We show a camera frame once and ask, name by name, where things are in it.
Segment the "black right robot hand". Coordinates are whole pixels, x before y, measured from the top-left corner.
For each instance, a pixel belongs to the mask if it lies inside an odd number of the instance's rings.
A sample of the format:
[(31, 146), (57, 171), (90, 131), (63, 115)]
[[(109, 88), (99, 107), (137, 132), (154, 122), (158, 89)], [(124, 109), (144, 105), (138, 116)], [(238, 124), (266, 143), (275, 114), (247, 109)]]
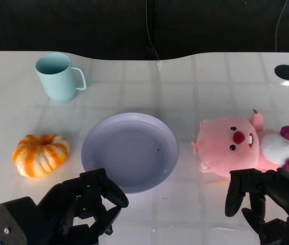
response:
[[(287, 213), (287, 220), (265, 221), (266, 196)], [(225, 215), (233, 217), (239, 210), (259, 236), (260, 244), (289, 244), (289, 170), (231, 171)]]

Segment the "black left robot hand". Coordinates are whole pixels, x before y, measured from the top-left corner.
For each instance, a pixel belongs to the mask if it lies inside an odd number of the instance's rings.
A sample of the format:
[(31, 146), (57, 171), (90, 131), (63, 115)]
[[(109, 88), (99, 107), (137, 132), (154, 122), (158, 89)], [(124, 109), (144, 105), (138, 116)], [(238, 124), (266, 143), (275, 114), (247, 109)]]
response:
[(101, 235), (113, 233), (113, 222), (128, 205), (124, 192), (100, 168), (56, 184), (37, 207), (49, 222), (48, 244), (98, 244)]

